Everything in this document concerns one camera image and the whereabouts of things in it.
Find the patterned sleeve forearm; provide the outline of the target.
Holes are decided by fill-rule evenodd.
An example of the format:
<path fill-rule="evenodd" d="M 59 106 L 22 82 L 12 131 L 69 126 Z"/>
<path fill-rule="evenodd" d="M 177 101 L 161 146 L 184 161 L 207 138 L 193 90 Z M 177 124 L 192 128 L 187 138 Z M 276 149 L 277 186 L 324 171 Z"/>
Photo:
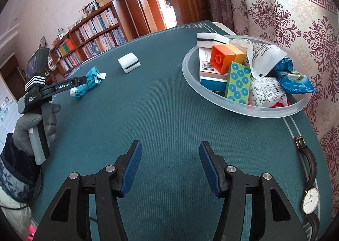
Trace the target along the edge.
<path fill-rule="evenodd" d="M 28 204 L 33 201 L 39 174 L 33 151 L 18 148 L 9 133 L 1 151 L 1 210 L 22 240 L 29 236 L 32 213 Z"/>

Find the grey gloved left hand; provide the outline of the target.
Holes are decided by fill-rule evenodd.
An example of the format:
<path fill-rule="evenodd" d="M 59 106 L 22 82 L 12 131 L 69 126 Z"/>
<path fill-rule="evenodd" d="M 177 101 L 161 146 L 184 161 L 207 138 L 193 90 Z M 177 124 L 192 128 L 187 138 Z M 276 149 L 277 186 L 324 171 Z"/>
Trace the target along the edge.
<path fill-rule="evenodd" d="M 61 105 L 52 104 L 52 111 L 47 116 L 47 129 L 46 134 L 50 142 L 54 142 L 56 134 L 57 118 L 56 114 L 60 111 Z M 36 127 L 43 120 L 43 116 L 40 114 L 26 113 L 17 120 L 14 132 L 13 142 L 18 150 L 25 152 L 27 155 L 33 155 L 33 149 L 29 139 L 28 130 Z"/>

